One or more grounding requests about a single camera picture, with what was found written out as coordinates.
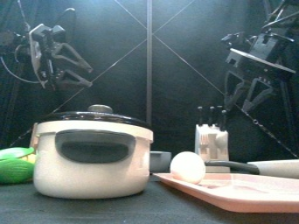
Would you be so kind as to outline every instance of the plastic tray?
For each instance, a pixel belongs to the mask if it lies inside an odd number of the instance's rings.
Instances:
[[[208,173],[196,185],[157,173],[169,186],[217,207],[240,213],[299,213],[299,179]]]

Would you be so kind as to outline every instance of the dark table surface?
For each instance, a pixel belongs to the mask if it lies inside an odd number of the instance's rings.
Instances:
[[[34,183],[0,185],[0,223],[299,223],[299,213],[233,213],[154,176],[143,192],[115,199],[57,199]]]

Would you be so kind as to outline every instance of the black curtain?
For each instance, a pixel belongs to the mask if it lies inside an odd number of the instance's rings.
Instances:
[[[39,84],[17,80],[2,66],[2,147],[55,109],[86,110],[109,105],[118,114],[146,120],[147,1],[146,0],[23,0],[31,27],[62,25],[69,41],[94,67],[85,78],[93,87],[51,92]],[[25,33],[18,1],[3,1],[2,32]],[[230,51],[221,39],[230,33],[258,35],[266,21],[260,0],[154,0],[153,10],[153,151],[194,151],[197,108],[224,105],[225,74]],[[7,65],[34,80],[31,63],[19,68],[14,55]],[[244,113],[229,114],[229,152],[236,161],[292,158]],[[17,145],[29,145],[31,134]]]

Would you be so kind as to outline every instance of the egg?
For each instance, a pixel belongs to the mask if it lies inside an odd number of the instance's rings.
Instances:
[[[181,152],[171,162],[171,174],[174,179],[200,184],[206,175],[202,157],[192,151]]]

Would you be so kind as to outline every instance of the rice cooker lid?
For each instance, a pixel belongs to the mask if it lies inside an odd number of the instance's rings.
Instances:
[[[105,105],[90,106],[87,112],[71,111],[71,112],[53,113],[42,119],[42,123],[54,121],[78,121],[78,120],[123,123],[151,129],[151,126],[149,125],[147,122],[143,122],[142,120],[126,115],[114,114],[113,108]]]

